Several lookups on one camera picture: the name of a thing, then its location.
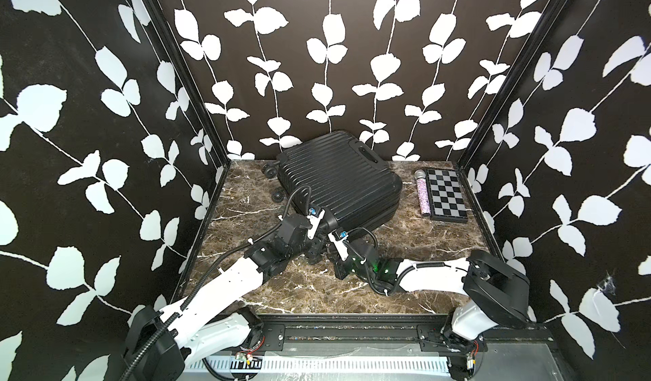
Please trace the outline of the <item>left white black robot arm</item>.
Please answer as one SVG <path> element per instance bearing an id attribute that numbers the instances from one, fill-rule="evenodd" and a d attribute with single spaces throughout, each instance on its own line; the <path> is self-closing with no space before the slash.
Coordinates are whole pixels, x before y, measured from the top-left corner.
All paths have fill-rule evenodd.
<path id="1" fill-rule="evenodd" d="M 123 380 L 176 380 L 195 362 L 254 342 L 262 323 L 249 311 L 217 316 L 245 294 L 282 273 L 298 255 L 319 255 L 334 226 L 322 216 L 293 214 L 255 240 L 235 248 L 242 257 L 212 277 L 215 261 L 191 293 L 159 310 L 146 307 L 125 340 Z"/>

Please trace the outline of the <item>black ribbed hard-shell suitcase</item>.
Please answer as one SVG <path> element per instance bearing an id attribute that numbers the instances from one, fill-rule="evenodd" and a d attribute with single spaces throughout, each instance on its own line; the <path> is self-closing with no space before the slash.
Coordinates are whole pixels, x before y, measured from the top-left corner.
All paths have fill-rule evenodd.
<path id="1" fill-rule="evenodd" d="M 346 131 L 327 133 L 284 150 L 262 168 L 277 178 L 287 194 L 295 194 L 292 207 L 325 209 L 322 228 L 357 227 L 374 230 L 391 220 L 398 209 L 403 181 L 369 146 Z"/>

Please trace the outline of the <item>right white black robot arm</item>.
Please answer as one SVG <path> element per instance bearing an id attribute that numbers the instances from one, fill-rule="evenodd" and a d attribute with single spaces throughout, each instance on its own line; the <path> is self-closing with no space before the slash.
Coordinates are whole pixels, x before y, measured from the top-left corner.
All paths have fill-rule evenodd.
<path id="1" fill-rule="evenodd" d="M 350 242 L 348 233 L 331 233 L 328 252 L 339 279 L 354 274 L 380 296 L 437 291 L 468 297 L 449 313 L 433 340 L 449 350 L 478 350 L 484 332 L 498 326 L 523 329 L 531 322 L 529 279 L 486 251 L 438 262 L 385 259 L 362 239 Z"/>

